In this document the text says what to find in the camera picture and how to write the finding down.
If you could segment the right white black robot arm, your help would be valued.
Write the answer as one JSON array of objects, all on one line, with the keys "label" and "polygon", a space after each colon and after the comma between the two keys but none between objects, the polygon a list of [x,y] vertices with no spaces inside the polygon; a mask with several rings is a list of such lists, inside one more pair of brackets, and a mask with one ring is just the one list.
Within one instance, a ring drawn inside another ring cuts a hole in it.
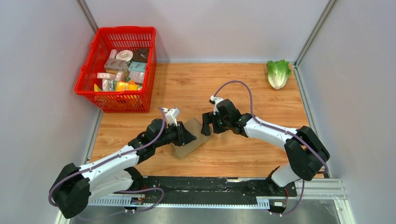
[{"label": "right white black robot arm", "polygon": [[212,112],[202,115],[201,133],[209,136],[232,131],[246,138],[260,139],[283,149],[288,162],[274,169],[267,177],[267,191],[276,196],[291,182],[310,181],[321,168],[326,168],[330,154],[318,136],[308,126],[299,129],[266,122],[251,113],[240,113],[229,99],[211,97]]}]

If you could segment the brown cardboard paper box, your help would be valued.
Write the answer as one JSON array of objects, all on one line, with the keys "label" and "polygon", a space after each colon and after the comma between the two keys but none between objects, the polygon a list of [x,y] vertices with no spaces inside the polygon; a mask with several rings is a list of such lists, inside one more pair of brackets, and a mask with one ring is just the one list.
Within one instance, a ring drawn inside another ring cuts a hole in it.
[{"label": "brown cardboard paper box", "polygon": [[186,137],[188,143],[185,143],[181,146],[175,146],[174,144],[171,144],[171,148],[173,149],[172,155],[180,160],[184,159],[194,150],[198,149],[211,137],[211,135],[205,136],[201,133],[202,124],[197,118],[191,118],[190,120],[186,121],[184,123],[184,127],[188,131]]}]

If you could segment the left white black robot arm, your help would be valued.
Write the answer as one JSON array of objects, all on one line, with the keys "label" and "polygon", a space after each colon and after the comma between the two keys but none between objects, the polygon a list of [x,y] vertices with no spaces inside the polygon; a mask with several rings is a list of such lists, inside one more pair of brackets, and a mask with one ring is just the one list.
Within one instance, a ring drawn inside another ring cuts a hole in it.
[{"label": "left white black robot arm", "polygon": [[131,173],[135,165],[152,157],[158,147],[185,146],[196,138],[181,121],[167,124],[163,119],[154,119],[119,151],[89,164],[65,165],[49,190],[48,201],[65,218],[72,218],[100,197],[126,190],[136,194],[143,182],[138,174]]}]

